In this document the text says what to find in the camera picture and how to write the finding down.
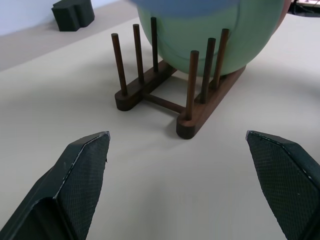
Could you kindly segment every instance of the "dark wooden rack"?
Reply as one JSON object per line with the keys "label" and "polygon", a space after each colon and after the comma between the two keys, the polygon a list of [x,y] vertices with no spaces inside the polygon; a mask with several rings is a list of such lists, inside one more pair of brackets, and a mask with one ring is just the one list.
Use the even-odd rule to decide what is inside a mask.
{"label": "dark wooden rack", "polygon": [[140,101],[145,100],[170,109],[179,114],[176,120],[177,134],[183,139],[193,138],[246,68],[243,67],[233,73],[221,76],[229,30],[223,29],[221,32],[212,81],[210,81],[210,72],[213,64],[216,39],[208,39],[201,93],[196,98],[195,90],[199,52],[196,50],[191,51],[185,107],[151,94],[153,90],[177,71],[164,60],[158,62],[157,19],[155,17],[151,18],[153,67],[146,72],[143,70],[140,28],[138,24],[133,25],[133,33],[138,77],[128,85],[126,83],[119,36],[117,33],[111,35],[121,87],[121,90],[114,96],[116,107],[121,111],[129,111]]}

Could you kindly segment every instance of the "black object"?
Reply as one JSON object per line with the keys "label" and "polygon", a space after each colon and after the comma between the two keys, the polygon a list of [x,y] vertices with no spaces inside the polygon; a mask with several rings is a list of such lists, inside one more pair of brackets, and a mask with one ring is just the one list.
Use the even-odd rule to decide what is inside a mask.
{"label": "black object", "polygon": [[248,131],[263,194],[288,240],[320,239],[320,166],[297,143]]}
{"label": "black object", "polygon": [[320,7],[317,3],[306,5],[304,2],[294,0],[289,7],[288,13],[300,17],[320,18]]}
{"label": "black object", "polygon": [[91,0],[61,0],[53,4],[52,12],[61,32],[75,32],[95,20]]}
{"label": "black object", "polygon": [[100,197],[110,136],[67,146],[0,231],[1,240],[85,240]]}

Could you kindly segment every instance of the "wall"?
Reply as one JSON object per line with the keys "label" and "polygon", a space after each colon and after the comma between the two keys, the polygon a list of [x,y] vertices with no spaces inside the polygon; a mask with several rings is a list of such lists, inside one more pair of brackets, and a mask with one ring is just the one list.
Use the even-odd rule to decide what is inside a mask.
{"label": "wall", "polygon": [[[59,0],[0,0],[0,36],[48,23],[52,5]],[[91,0],[94,8],[117,0]]]}

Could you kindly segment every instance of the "white table surface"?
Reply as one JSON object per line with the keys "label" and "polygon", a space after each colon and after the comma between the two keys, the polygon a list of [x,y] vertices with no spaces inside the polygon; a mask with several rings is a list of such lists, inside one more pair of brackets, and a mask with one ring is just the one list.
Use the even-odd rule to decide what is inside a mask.
{"label": "white table surface", "polygon": [[[116,109],[110,35],[119,33],[134,79],[138,22],[0,72],[0,227],[67,144],[110,131],[88,240],[285,240],[245,135],[279,135],[320,160],[320,19],[288,15],[192,140],[177,137],[175,113],[145,102]],[[147,70],[151,47],[141,41]],[[186,75],[175,76],[156,95],[184,105]]]}

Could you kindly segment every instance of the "green bowl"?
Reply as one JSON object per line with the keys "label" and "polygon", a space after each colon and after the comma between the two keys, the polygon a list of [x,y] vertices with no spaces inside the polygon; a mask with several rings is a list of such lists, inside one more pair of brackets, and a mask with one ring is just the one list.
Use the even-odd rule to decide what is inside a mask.
{"label": "green bowl", "polygon": [[284,6],[284,0],[241,0],[236,6],[212,15],[172,18],[153,15],[138,7],[143,31],[151,43],[151,17],[157,19],[158,54],[177,70],[188,73],[190,52],[199,51],[197,75],[205,67],[208,38],[216,39],[215,66],[222,29],[229,29],[221,74],[226,75],[247,65],[265,47]]}

